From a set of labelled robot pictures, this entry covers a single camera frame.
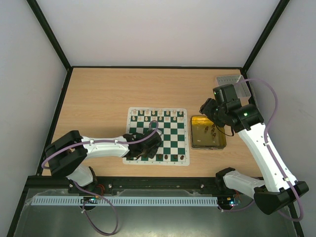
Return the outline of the gold metal tin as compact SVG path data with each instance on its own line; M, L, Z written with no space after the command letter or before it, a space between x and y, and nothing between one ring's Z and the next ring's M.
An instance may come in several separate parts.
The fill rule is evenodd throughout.
M216 126L205 116L192 116L190 120L191 147L200 150L223 150L226 145L225 129Z

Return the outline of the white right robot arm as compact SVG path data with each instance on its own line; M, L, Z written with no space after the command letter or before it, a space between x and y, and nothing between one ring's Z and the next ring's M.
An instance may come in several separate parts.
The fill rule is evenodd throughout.
M207 99L199 112L219 127L229 126L242 139L263 177L255 179L228 167L216 173L216 190L223 194L230 189L239 191L253 199L267 215L293 202L301 206L300 198L309 187L306 182L298 181L282 161L257 107L243 106L232 84L214 88L213 94L214 98Z

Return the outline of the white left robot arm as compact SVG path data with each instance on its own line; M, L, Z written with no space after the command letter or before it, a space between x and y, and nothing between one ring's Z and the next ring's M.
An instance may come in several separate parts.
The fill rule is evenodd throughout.
M119 157L136 160L142 156L153 158L162 144L161 131L149 129L145 133L124 134L116 138L89 138L73 130L45 148L43 169L51 176L67 178L85 187L96 182L91 167L83 165L90 158Z

